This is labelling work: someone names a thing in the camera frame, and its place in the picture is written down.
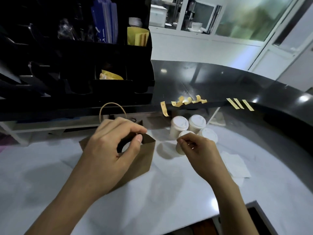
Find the white marble countertop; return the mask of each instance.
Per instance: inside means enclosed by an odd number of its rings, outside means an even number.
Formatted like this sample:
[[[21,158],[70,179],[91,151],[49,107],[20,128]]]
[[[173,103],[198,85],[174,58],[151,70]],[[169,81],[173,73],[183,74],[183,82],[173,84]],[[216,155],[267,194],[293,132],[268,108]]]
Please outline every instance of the white marble countertop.
[[[239,154],[252,175],[240,189],[245,203],[257,201],[278,234],[311,234],[312,156],[268,127],[232,117],[226,122],[209,127],[219,151]],[[151,117],[145,126],[157,140],[150,171],[96,201],[72,234],[164,234],[218,214],[211,187],[168,140],[168,122]],[[2,234],[23,234],[53,200],[81,155],[82,138],[55,137],[2,151]]]

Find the fingernail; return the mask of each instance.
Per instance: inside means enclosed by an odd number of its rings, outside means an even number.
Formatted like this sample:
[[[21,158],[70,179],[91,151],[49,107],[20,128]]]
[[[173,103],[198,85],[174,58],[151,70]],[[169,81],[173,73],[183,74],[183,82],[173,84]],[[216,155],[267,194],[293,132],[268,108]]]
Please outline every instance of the fingernail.
[[[135,136],[135,139],[138,140],[141,143],[142,142],[142,135],[141,134],[137,134]]]

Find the black countertop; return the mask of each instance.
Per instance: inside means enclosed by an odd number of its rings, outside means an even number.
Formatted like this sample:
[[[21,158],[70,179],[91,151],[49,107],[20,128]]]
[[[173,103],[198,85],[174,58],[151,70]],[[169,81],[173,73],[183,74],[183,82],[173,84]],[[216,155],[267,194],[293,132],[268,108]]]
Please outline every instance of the black countertop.
[[[255,110],[287,115],[313,126],[313,97],[283,83],[250,72],[209,63],[152,60],[155,86],[150,104],[123,106],[127,113],[177,110],[171,101],[178,97],[200,95],[208,103],[183,105],[180,109],[230,106],[226,98],[246,99]],[[63,98],[0,100],[0,121],[40,120],[99,114],[104,99],[88,96]],[[107,106],[103,114],[122,113],[117,106]]]

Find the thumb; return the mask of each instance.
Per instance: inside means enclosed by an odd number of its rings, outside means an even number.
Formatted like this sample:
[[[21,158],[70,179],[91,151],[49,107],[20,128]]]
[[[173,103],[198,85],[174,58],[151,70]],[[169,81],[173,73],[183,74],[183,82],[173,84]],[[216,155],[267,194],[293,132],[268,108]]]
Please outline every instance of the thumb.
[[[142,141],[142,135],[137,134],[131,141],[128,149],[124,152],[123,156],[120,157],[124,162],[126,161],[126,164],[130,166],[130,164],[133,162],[135,157],[138,155],[140,151],[140,144]]]
[[[182,150],[184,151],[184,153],[186,154],[187,158],[189,159],[190,157],[193,156],[194,152],[193,150],[189,147],[188,143],[183,140],[182,138],[180,138],[178,140],[178,143],[180,144]]]

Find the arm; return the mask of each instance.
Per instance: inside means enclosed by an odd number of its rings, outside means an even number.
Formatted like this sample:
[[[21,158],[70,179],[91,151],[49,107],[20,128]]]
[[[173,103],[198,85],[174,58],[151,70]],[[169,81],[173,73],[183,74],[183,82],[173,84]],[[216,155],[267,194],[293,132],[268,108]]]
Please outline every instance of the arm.
[[[117,145],[129,132],[146,133],[147,129],[123,118],[104,120],[57,197],[25,235],[70,234],[93,202],[119,182],[139,153],[141,134],[118,156]]]
[[[213,189],[225,235],[259,234],[215,143],[196,134],[177,139],[191,166]]]

